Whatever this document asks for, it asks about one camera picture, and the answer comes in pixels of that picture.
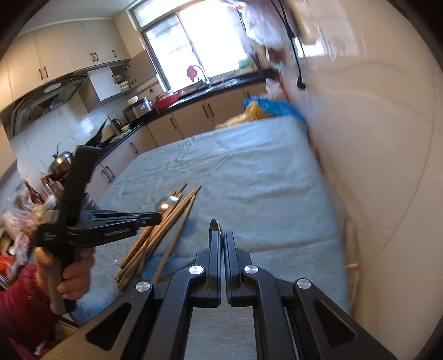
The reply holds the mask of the red jacket left forearm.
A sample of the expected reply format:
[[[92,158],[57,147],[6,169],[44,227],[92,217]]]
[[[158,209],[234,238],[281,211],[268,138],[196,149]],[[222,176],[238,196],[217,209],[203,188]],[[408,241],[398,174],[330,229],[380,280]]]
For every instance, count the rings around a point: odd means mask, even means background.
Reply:
[[[60,320],[36,275],[36,266],[27,265],[11,288],[1,292],[2,359],[38,359],[35,350],[50,338]]]

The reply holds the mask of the person's left hand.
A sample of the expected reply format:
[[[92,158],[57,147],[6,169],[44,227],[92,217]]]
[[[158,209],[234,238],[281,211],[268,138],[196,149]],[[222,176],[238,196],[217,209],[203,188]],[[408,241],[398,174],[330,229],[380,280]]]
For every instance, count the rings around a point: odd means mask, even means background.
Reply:
[[[89,292],[91,269],[95,264],[94,254],[94,248],[83,249],[79,254],[79,259],[65,268],[62,274],[64,281],[57,287],[57,291],[64,299],[78,300]],[[55,257],[41,247],[35,248],[34,255],[37,284],[46,295],[49,295],[48,271]]]

